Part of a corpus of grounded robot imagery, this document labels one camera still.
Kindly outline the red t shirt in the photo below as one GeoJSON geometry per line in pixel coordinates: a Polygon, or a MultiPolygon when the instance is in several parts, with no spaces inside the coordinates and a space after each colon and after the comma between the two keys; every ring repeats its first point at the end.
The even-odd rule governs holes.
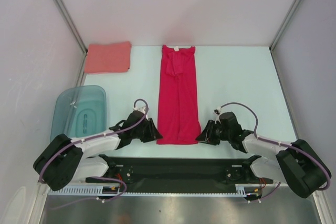
{"type": "Polygon", "coordinates": [[[201,133],[198,117],[196,47],[162,46],[157,128],[158,145],[193,145],[201,133]]]}

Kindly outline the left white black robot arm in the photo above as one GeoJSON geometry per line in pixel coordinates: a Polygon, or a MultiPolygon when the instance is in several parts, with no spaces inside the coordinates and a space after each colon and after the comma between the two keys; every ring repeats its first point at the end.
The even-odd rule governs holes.
{"type": "Polygon", "coordinates": [[[100,177],[105,182],[115,178],[116,169],[104,153],[118,150],[139,139],[143,143],[162,139],[152,118],[142,111],[133,111],[127,119],[97,135],[69,138],[57,135],[33,163],[39,181],[53,191],[72,181],[100,177]]]}

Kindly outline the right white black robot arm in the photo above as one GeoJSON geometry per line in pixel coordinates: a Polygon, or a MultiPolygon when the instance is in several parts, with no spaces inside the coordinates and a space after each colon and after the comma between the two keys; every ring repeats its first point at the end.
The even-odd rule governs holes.
{"type": "Polygon", "coordinates": [[[262,138],[243,129],[233,112],[209,120],[196,140],[210,145],[227,141],[233,149],[251,154],[242,169],[243,179],[249,183],[272,179],[287,184],[301,198],[330,185],[329,169],[306,141],[298,139],[288,144],[262,138]]]}

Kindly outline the teal transparent plastic bin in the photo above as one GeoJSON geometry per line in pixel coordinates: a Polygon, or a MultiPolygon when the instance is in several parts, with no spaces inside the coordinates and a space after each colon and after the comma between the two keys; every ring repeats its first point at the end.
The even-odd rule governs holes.
{"type": "Polygon", "coordinates": [[[97,85],[70,88],[56,100],[50,139],[59,134],[85,137],[107,129],[105,90],[97,85]]]}

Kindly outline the folded salmon pink t shirt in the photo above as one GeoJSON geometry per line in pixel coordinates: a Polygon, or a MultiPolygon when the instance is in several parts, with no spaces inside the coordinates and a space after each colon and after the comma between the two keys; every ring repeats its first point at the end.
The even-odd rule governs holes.
{"type": "Polygon", "coordinates": [[[87,74],[123,73],[131,66],[131,48],[129,41],[112,44],[90,44],[84,72],[87,74]]]}

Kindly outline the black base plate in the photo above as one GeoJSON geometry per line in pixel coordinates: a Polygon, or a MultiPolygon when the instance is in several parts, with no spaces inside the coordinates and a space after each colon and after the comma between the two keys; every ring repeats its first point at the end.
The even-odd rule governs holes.
{"type": "Polygon", "coordinates": [[[86,182],[121,179],[129,193],[214,194],[233,193],[238,184],[261,181],[246,165],[246,158],[109,158],[113,167],[103,179],[87,178],[86,182]]]}

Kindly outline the left aluminium frame post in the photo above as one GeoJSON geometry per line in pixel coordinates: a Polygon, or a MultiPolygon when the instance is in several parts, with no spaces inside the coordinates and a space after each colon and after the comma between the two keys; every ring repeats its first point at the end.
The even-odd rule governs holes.
{"type": "Polygon", "coordinates": [[[68,12],[67,7],[65,6],[63,0],[53,0],[57,9],[59,10],[66,26],[68,27],[70,33],[72,34],[73,38],[75,39],[76,44],[80,48],[81,52],[86,55],[88,49],[85,46],[85,43],[83,42],[83,39],[81,38],[79,31],[70,15],[68,12]]]}

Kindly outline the aluminium frame post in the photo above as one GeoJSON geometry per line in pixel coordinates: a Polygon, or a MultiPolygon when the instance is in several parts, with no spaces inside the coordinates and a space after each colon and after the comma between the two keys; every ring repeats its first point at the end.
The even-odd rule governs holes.
{"type": "Polygon", "coordinates": [[[286,29],[288,28],[291,20],[293,19],[295,13],[299,9],[300,4],[302,3],[303,0],[293,0],[292,4],[290,5],[290,8],[288,9],[278,31],[276,32],[270,46],[269,50],[271,54],[273,51],[276,49],[280,39],[282,38],[283,34],[285,33],[286,29]]]}
{"type": "Polygon", "coordinates": [[[83,39],[81,38],[79,31],[70,15],[68,12],[67,7],[65,6],[63,0],[53,0],[57,9],[59,10],[66,26],[68,27],[70,33],[72,34],[73,38],[75,39],[76,44],[80,48],[81,52],[86,55],[88,49],[85,46],[85,43],[83,42],[83,39]]]}

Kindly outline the right aluminium frame post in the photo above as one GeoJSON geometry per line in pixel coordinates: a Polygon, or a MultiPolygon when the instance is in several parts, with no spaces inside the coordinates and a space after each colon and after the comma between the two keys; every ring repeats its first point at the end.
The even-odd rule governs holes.
{"type": "Polygon", "coordinates": [[[269,50],[271,54],[273,51],[276,49],[280,39],[282,38],[283,34],[285,33],[286,29],[288,28],[291,20],[293,19],[295,13],[299,9],[300,4],[302,3],[303,0],[293,0],[292,4],[290,5],[290,8],[288,9],[278,31],[276,32],[270,46],[269,50]]]}

